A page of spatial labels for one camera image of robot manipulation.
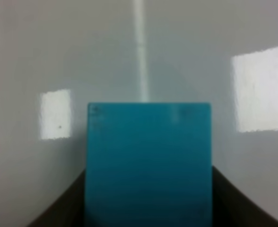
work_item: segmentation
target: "white wall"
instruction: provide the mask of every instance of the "white wall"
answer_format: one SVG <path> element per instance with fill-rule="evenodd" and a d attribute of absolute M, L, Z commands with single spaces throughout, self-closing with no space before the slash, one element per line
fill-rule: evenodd
<path fill-rule="evenodd" d="M 0 0 L 0 226 L 83 170 L 90 101 L 211 102 L 214 165 L 278 219 L 276 47 L 278 0 Z"/>

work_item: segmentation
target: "vertical white stripe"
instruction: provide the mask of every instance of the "vertical white stripe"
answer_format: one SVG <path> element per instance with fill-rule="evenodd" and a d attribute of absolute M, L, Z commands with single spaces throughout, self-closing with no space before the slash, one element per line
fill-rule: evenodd
<path fill-rule="evenodd" d="M 144 0 L 133 0 L 141 102 L 148 102 L 148 64 L 146 55 Z"/>

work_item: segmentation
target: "dark curved edge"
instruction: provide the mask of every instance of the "dark curved edge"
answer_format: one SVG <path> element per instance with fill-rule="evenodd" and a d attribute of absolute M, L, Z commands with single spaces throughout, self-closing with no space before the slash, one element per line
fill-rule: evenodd
<path fill-rule="evenodd" d="M 82 227 L 84 186 L 85 171 L 28 227 Z M 278 227 L 278 221 L 248 199 L 214 167 L 213 226 Z"/>
<path fill-rule="evenodd" d="M 85 171 L 28 227 L 71 227 L 84 205 Z"/>
<path fill-rule="evenodd" d="M 213 191 L 227 208 L 235 226 L 278 227 L 278 221 L 258 207 L 215 167 L 213 167 Z"/>

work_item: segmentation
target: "blue square block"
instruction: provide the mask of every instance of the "blue square block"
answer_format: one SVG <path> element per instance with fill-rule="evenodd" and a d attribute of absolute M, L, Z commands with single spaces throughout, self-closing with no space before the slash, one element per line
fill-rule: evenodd
<path fill-rule="evenodd" d="M 209 104 L 88 106 L 86 226 L 210 227 Z"/>

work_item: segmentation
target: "blue panel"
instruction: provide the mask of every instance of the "blue panel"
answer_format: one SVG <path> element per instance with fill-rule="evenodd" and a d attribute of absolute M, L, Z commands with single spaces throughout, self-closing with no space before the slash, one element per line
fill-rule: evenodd
<path fill-rule="evenodd" d="M 87 225 L 210 227 L 209 104 L 90 104 Z"/>

